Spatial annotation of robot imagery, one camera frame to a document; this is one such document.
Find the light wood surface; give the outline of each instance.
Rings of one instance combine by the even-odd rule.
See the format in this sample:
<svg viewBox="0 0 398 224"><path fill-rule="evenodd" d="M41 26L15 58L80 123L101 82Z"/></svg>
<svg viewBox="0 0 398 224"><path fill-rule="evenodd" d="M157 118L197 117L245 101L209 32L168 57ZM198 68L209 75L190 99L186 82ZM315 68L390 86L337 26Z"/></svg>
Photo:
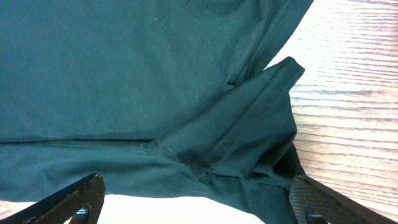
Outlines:
<svg viewBox="0 0 398 224"><path fill-rule="evenodd" d="M290 95L307 174L398 221L398 0L315 0L286 56L306 68Z"/></svg>

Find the t-shirt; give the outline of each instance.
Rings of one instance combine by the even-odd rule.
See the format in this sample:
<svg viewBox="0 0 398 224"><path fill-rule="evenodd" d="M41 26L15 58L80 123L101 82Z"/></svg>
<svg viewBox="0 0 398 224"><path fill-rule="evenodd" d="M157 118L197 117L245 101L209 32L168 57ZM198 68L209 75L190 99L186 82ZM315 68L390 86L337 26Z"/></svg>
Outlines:
<svg viewBox="0 0 398 224"><path fill-rule="evenodd" d="M295 222L294 59L312 0L3 1L0 200L90 174L107 193L208 197Z"/></svg>

